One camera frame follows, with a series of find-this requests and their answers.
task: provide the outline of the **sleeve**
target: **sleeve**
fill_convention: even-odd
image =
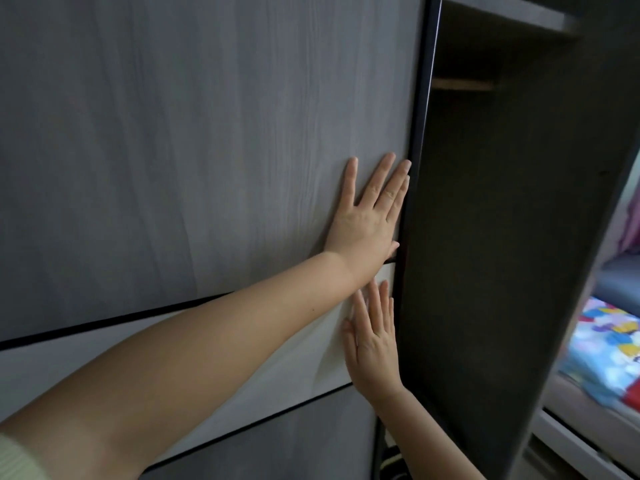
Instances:
[[[0,480],[49,480],[49,477],[25,448],[0,435]]]

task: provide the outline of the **person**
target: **person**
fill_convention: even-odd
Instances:
[[[344,329],[349,373],[415,478],[480,478],[402,387],[388,283],[370,282],[398,247],[410,162],[385,185],[394,159],[384,156],[357,205],[358,161],[349,160],[323,252],[133,335],[2,422],[0,479],[137,478],[286,339],[354,293],[355,320]],[[368,282],[367,310],[357,290]]]

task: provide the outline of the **skin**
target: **skin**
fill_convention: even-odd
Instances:
[[[367,285],[353,295],[353,321],[345,320],[342,339],[347,369],[356,389],[371,403],[402,452],[416,480],[484,480],[436,421],[400,380],[389,284]]]
[[[408,161],[384,185],[380,162],[355,204],[344,173],[324,252],[124,340],[0,424],[53,480],[135,479],[210,416],[286,339],[378,272],[408,188]]]

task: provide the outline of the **person's right hand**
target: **person's right hand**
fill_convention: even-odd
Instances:
[[[354,290],[372,279],[399,245],[393,241],[393,234],[409,188],[407,174],[411,161],[400,163],[382,190],[395,159],[393,153],[382,158],[357,205],[354,200],[358,160],[350,159],[344,172],[340,204],[324,250],[340,256],[353,276]]]
[[[367,290],[369,309],[358,290],[353,295],[353,321],[344,321],[342,339],[351,380],[376,408],[405,389],[398,368],[394,299],[389,298],[389,282],[383,281],[378,288],[372,280]]]

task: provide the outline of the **red fabric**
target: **red fabric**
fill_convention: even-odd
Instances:
[[[622,402],[630,408],[640,411],[640,379],[629,386]]]

